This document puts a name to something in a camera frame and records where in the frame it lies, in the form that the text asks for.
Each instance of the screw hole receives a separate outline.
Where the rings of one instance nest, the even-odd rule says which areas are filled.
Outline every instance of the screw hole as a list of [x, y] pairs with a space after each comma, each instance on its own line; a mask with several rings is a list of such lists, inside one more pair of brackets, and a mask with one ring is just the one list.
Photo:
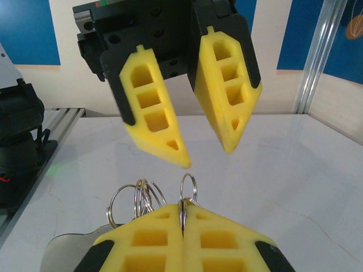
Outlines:
[[162, 36], [164, 36], [164, 30], [163, 29], [159, 29], [159, 30], [156, 30], [155, 32], [154, 32], [154, 37], [155, 38], [161, 38]]
[[159, 17], [163, 9], [161, 7], [155, 7], [151, 10], [152, 17]]
[[170, 66], [175, 66], [178, 64], [178, 60], [177, 59], [172, 59], [170, 62], [169, 62], [169, 65]]
[[83, 28], [87, 31], [91, 31], [95, 29], [95, 24], [92, 21], [85, 22]]
[[110, 37], [108, 37], [108, 41], [111, 44], [118, 44], [121, 41], [121, 39], [120, 37], [118, 37], [118, 35], [111, 35]]

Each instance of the white tabletop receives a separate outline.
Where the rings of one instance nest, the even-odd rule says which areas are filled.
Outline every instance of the white tabletop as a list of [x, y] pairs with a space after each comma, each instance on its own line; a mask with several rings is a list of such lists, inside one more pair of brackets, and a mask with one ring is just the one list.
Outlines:
[[[3, 237], [1, 271], [39, 271], [53, 237], [107, 224], [115, 190], [139, 178], [176, 202], [186, 172], [201, 205], [274, 239], [296, 271], [363, 271], [362, 146], [309, 116], [252, 116], [226, 155], [205, 117], [179, 125], [187, 171], [138, 150], [119, 118], [79, 119]], [[118, 223], [132, 219], [132, 195], [115, 202]]]

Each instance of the yellow foam gripper pad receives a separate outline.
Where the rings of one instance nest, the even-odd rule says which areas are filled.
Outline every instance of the yellow foam gripper pad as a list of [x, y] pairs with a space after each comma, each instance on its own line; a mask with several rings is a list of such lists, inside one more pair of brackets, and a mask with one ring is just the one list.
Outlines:
[[184, 271], [270, 272], [255, 242], [268, 237], [206, 209], [188, 205]]
[[115, 242], [100, 272], [182, 272], [178, 205], [168, 205], [100, 236]]
[[223, 32], [202, 36], [194, 93], [226, 153], [238, 145], [262, 84], [251, 86], [241, 45]]
[[142, 45], [120, 73], [136, 124], [125, 124], [141, 150], [184, 168], [191, 166], [164, 79], [152, 49]]

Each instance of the white wall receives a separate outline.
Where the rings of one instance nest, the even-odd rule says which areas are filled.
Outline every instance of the white wall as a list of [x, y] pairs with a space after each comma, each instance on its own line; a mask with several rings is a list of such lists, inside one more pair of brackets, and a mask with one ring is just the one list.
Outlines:
[[[72, 7], [90, 0], [49, 0], [61, 66], [17, 66], [47, 108], [83, 107], [89, 116], [119, 114], [111, 90], [92, 74], [77, 46], [78, 28]], [[296, 99], [300, 71], [277, 71], [292, 0], [259, 0], [252, 30], [263, 93], [256, 113], [290, 113]], [[176, 113], [202, 114], [187, 77], [167, 80]]]
[[363, 145], [363, 85], [322, 74], [309, 115]]

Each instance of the yellow foam finger pad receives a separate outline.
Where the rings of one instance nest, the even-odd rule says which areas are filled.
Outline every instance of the yellow foam finger pad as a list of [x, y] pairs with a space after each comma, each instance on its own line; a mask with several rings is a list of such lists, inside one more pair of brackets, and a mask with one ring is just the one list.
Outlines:
[[251, 86], [240, 43], [208, 27], [194, 92], [226, 153], [237, 147], [261, 91], [261, 83]]
[[136, 124], [125, 124], [138, 148], [184, 168], [191, 166], [164, 79], [152, 49], [137, 47], [120, 79]]
[[182, 272], [179, 208], [168, 205], [100, 236], [113, 241], [100, 272]]
[[275, 245], [258, 232], [203, 208], [188, 205], [184, 271], [270, 272], [256, 241]]

